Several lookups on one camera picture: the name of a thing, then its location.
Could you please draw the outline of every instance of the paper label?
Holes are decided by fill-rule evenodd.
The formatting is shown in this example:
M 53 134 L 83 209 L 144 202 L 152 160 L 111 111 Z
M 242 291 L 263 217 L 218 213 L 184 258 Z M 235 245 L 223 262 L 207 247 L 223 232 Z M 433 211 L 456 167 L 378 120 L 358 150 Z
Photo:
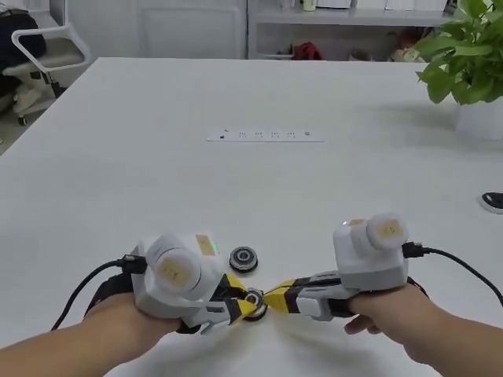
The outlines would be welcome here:
M 347 224 L 349 226 L 355 226 L 355 225 L 360 225 L 365 222 L 364 218 L 356 218 L 354 220 L 349 221 Z
M 403 237 L 403 229 L 396 218 L 376 225 L 375 230 L 382 240 L 389 240 L 396 236 Z
M 171 258 L 165 258 L 160 263 L 157 273 L 178 288 L 184 288 L 192 277 L 189 268 Z
M 215 250 L 213 250 L 213 246 L 211 245 L 211 241 L 208 236 L 206 236 L 205 234 L 196 234 L 196 239 L 203 255 L 210 257 L 215 256 Z

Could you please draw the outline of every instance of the hand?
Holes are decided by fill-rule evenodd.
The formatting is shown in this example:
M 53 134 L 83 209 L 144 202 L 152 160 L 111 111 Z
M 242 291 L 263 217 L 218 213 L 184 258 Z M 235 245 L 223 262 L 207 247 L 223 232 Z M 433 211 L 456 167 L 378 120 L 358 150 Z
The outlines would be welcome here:
M 180 327 L 179 320 L 158 320 L 136 308 L 133 294 L 107 298 L 88 312 L 82 326 L 102 331 L 112 339 L 117 364 L 132 361 L 157 344 L 160 339 Z
M 350 307 L 359 316 L 346 325 L 347 334 L 364 330 L 370 334 L 383 332 L 391 340 L 402 344 L 414 361 L 423 364 L 428 341 L 435 338 L 437 330 L 449 316 L 409 284 L 397 291 L 358 295 L 351 301 Z

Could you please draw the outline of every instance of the chair armrest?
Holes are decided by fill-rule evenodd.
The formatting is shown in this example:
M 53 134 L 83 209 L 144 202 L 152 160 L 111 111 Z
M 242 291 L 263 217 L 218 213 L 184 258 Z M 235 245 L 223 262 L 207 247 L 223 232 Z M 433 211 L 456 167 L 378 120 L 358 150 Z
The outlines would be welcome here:
M 66 38 L 70 39 L 84 56 L 84 61 L 79 64 L 68 65 L 64 67 L 46 67 L 34 57 L 20 42 L 20 37 L 26 35 L 43 35 L 47 39 Z M 77 68 L 90 63 L 89 48 L 80 40 L 79 36 L 73 31 L 72 26 L 67 24 L 61 27 L 47 27 L 43 29 L 24 29 L 16 30 L 11 37 L 13 44 L 17 47 L 29 60 L 43 73 L 50 73 L 52 71 L 60 71 L 62 69 Z

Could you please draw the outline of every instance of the ball bearing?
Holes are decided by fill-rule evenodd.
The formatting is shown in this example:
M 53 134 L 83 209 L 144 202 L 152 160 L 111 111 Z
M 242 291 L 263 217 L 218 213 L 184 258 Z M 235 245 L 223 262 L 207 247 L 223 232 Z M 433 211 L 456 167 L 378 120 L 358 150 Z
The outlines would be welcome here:
M 245 300 L 257 305 L 257 310 L 250 314 L 248 317 L 245 317 L 243 320 L 246 320 L 247 322 L 257 322 L 258 320 L 264 318 L 269 306 L 264 302 L 263 293 L 264 292 L 260 291 L 259 289 L 248 289 L 248 296 L 246 296 Z
M 251 247 L 237 247 L 230 253 L 229 264 L 238 273 L 250 273 L 259 265 L 259 259 Z

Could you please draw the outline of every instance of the white cabinet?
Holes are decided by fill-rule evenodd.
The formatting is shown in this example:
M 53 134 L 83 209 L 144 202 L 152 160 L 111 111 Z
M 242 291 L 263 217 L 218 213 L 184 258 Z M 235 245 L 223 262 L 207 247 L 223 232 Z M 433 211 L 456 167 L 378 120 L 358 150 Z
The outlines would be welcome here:
M 246 0 L 136 0 L 141 57 L 242 59 Z

